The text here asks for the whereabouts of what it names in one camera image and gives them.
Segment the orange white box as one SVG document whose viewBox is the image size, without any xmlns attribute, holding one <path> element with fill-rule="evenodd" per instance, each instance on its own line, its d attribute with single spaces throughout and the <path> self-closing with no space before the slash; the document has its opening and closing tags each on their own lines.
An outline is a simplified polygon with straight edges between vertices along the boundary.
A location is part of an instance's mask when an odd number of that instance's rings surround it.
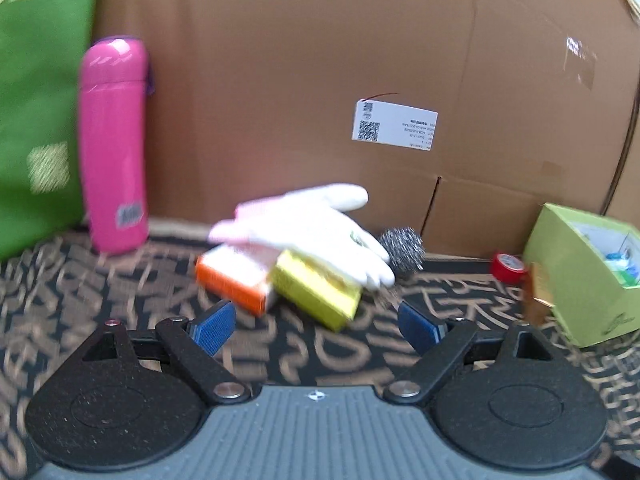
<svg viewBox="0 0 640 480">
<path fill-rule="evenodd" d="M 269 274 L 279 255 L 265 246 L 219 245 L 198 258 L 195 277 L 210 292 L 260 318 L 277 297 Z"/>
</svg>

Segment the yellow packaged box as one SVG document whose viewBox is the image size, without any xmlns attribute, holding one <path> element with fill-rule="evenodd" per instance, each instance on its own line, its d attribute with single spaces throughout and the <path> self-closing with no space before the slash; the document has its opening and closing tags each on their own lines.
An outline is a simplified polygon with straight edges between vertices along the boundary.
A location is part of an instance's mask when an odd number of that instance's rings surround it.
<svg viewBox="0 0 640 480">
<path fill-rule="evenodd" d="M 295 252 L 280 253 L 269 279 L 282 297 L 329 330 L 339 332 L 355 318 L 362 287 Z"/>
</svg>

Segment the steel wool scrubber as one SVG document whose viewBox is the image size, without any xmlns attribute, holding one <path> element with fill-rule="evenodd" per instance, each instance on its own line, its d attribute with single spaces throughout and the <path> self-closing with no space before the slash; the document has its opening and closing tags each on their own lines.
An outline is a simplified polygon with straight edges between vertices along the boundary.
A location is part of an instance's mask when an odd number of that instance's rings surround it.
<svg viewBox="0 0 640 480">
<path fill-rule="evenodd" d="M 407 276 L 423 270 L 423 240 L 413 228 L 385 230 L 378 242 L 386 250 L 388 264 L 396 276 Z"/>
</svg>

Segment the light green cardboard box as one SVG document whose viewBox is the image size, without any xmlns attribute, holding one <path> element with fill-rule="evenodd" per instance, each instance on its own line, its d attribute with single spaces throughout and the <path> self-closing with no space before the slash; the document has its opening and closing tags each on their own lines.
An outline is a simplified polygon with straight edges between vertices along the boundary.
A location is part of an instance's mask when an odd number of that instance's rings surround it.
<svg viewBox="0 0 640 480">
<path fill-rule="evenodd" d="M 628 223 L 555 204 L 542 206 L 523 258 L 548 275 L 552 313 L 567 339 L 594 346 L 639 329 L 639 284 L 625 287 L 606 266 L 625 240 L 639 245 Z"/>
</svg>

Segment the copper gold small box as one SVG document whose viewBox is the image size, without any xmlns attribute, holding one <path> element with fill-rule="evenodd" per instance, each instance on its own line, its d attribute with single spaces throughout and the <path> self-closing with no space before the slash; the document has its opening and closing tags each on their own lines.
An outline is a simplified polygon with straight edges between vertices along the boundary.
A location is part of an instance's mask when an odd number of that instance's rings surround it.
<svg viewBox="0 0 640 480">
<path fill-rule="evenodd" d="M 530 325 L 540 327 L 554 308 L 548 275 L 542 265 L 532 262 L 528 266 L 523 285 L 523 318 Z"/>
</svg>

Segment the green shopping bag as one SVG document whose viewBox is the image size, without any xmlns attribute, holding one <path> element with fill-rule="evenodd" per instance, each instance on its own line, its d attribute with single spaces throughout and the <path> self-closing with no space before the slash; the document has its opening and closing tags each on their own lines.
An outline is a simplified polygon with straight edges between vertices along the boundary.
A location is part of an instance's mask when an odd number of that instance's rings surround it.
<svg viewBox="0 0 640 480">
<path fill-rule="evenodd" d="M 1 255 L 84 216 L 77 151 L 80 61 L 96 0 L 1 0 Z"/>
</svg>

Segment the large brown cardboard box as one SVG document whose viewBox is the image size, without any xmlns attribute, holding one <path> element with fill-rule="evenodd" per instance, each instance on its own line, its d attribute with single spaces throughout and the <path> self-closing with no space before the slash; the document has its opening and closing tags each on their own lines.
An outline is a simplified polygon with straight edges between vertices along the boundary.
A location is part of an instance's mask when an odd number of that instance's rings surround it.
<svg viewBox="0 0 640 480">
<path fill-rule="evenodd" d="M 367 229 L 518 252 L 546 203 L 639 219 L 639 23 L 627 0 L 99 0 L 151 55 L 156 218 L 354 182 Z M 432 148 L 352 140 L 356 104 L 438 113 Z"/>
</svg>

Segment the red tape roll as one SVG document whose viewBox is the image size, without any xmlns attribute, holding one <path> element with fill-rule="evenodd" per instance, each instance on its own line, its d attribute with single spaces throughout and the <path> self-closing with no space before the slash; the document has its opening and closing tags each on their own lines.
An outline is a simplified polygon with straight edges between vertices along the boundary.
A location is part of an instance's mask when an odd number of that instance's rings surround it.
<svg viewBox="0 0 640 480">
<path fill-rule="evenodd" d="M 491 275 L 507 285 L 518 285 L 527 273 L 526 264 L 517 256 L 496 252 L 491 259 Z"/>
</svg>

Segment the blue gum container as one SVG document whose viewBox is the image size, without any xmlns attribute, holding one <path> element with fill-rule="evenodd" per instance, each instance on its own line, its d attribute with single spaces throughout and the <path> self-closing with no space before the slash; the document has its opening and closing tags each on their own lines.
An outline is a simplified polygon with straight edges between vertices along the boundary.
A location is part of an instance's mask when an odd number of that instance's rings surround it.
<svg viewBox="0 0 640 480">
<path fill-rule="evenodd" d="M 625 240 L 617 252 L 605 256 L 604 262 L 625 287 L 639 284 L 639 245 L 634 240 Z"/>
</svg>

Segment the black tan lettered mat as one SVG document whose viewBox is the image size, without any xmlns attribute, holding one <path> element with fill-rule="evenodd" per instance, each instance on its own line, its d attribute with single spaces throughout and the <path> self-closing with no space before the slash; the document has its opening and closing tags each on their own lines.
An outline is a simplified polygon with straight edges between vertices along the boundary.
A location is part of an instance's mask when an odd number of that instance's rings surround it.
<svg viewBox="0 0 640 480">
<path fill-rule="evenodd" d="M 1 265 L 1 474 L 25 479 L 40 466 L 26 439 L 32 395 L 100 324 L 117 318 L 149 330 L 173 314 L 194 318 L 216 297 L 196 284 L 194 266 L 206 246 L 185 237 L 154 236 L 120 257 L 95 252 L 81 230 L 43 240 Z M 354 322 L 331 333 L 290 304 L 262 318 L 236 316 L 218 358 L 246 382 L 383 387 L 416 355 L 397 328 L 401 301 L 421 301 L 441 318 L 468 318 L 503 330 L 521 314 L 521 291 L 497 282 L 483 260 L 431 256 L 411 280 L 364 296 Z M 548 321 L 546 337 L 582 372 L 608 409 L 600 452 L 639 452 L 639 337 L 589 349 L 570 344 Z"/>
</svg>

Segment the white shipping label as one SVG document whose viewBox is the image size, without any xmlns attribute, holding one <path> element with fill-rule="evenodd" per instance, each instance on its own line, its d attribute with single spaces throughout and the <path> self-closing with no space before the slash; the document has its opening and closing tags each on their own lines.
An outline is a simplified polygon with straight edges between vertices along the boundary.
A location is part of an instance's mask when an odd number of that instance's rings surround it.
<svg viewBox="0 0 640 480">
<path fill-rule="evenodd" d="M 377 100 L 356 104 L 352 140 L 429 151 L 438 113 Z"/>
</svg>

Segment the pink thermos bottle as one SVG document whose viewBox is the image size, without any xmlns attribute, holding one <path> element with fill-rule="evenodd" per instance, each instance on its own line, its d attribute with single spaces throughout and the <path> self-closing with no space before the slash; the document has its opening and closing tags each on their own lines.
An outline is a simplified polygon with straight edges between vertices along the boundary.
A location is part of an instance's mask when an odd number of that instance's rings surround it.
<svg viewBox="0 0 640 480">
<path fill-rule="evenodd" d="M 137 38 L 103 38 L 82 58 L 79 169 L 89 232 L 99 252 L 131 252 L 149 236 L 144 132 L 151 88 L 148 51 Z"/>
</svg>

